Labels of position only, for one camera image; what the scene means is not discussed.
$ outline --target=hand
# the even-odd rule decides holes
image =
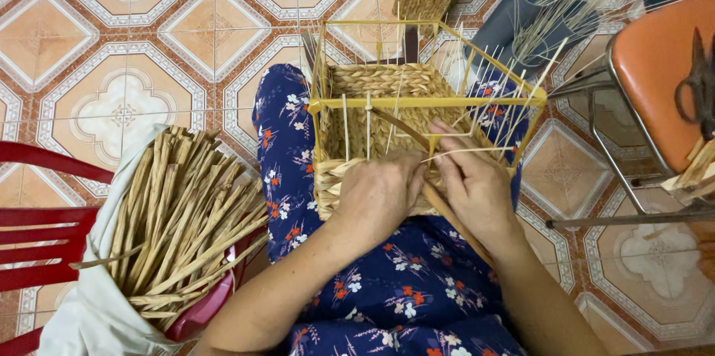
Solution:
[[[335,214],[340,230],[359,241],[363,252],[387,240],[415,205],[424,182],[425,153],[393,150],[347,170]]]
[[[435,134],[457,133],[439,118],[428,127]],[[469,137],[442,137],[440,144],[445,152],[477,148]],[[528,247],[512,209],[505,168],[484,152],[449,153],[434,161],[452,209],[487,251],[498,256],[504,249]]]

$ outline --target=forearm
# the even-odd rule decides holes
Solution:
[[[336,273],[359,256],[331,219],[281,262],[247,282],[207,328],[201,354],[211,350],[259,352],[278,345],[303,306]]]
[[[507,311],[529,354],[607,355],[584,316],[528,243],[516,247],[495,256],[496,272]]]

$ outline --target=floral print fabric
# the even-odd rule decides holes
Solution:
[[[489,88],[502,89],[478,84],[473,94],[488,95]],[[312,197],[315,139],[308,98],[299,69],[287,64],[266,70],[256,94],[252,120],[272,262],[322,224]],[[509,114],[499,110],[478,120],[487,134],[508,123]],[[521,140],[526,125],[510,145]],[[497,278],[487,264],[442,217],[414,216],[315,294],[286,345],[291,356],[524,355],[505,318]]]

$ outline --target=white cloth bag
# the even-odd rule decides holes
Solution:
[[[144,149],[169,126],[154,124],[121,155],[107,201],[87,234],[83,261],[109,257],[121,199],[129,191]],[[165,355],[181,347],[166,339],[130,305],[104,266],[81,269],[76,288],[67,293],[40,336],[42,355]]]

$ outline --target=scissors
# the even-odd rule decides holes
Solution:
[[[684,87],[690,88],[693,94],[695,115],[691,116],[683,109],[681,92]],[[675,88],[675,106],[678,113],[691,124],[700,124],[703,140],[713,139],[715,131],[715,35],[711,47],[710,63],[705,57],[703,40],[700,30],[695,28],[693,33],[693,65],[690,74]]]

